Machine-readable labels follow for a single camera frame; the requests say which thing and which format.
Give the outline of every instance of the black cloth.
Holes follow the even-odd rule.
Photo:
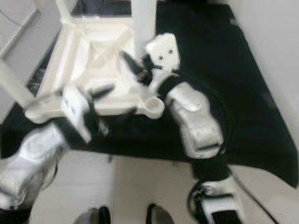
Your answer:
[[[120,3],[120,8],[121,13],[130,13],[127,2]],[[113,9],[118,13],[116,4]],[[165,32],[177,38],[180,75],[210,99],[211,112],[225,136],[227,161],[266,169],[297,186],[296,147],[229,6],[159,2],[157,33]],[[13,154],[22,137],[37,127],[22,112],[16,105],[3,123],[4,157]],[[159,120],[131,117],[109,138],[91,142],[88,149],[194,162],[185,156],[179,129],[167,110]]]

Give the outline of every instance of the white floor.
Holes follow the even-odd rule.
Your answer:
[[[147,206],[165,207],[176,224],[195,223],[186,210],[194,185],[187,163],[70,152],[61,161],[53,184],[44,190],[30,224],[72,224],[87,209],[107,205],[113,224],[144,224]],[[240,190],[246,223],[271,224]]]

